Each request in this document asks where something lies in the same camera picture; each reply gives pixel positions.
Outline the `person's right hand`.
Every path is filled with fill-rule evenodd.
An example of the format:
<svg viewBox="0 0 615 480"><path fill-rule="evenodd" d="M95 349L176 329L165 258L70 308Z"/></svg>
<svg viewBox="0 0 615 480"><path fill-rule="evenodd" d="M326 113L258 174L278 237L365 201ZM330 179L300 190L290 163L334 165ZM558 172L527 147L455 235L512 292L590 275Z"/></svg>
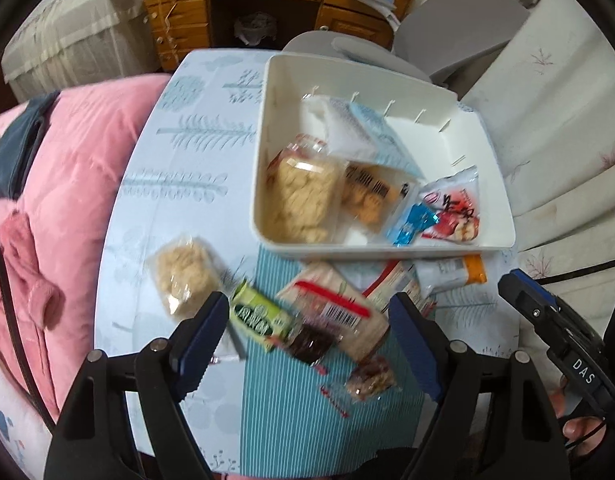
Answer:
<svg viewBox="0 0 615 480"><path fill-rule="evenodd" d="M549 395L551 405L555 409L558 418L565 417L565 393L559 389ZM593 448L605 435L605 425L603 422L591 416L583 416L569 419L562 428L562 433L569 443L582 439L589 434L589 437L581 444L581 448L586 445Z"/></svg>

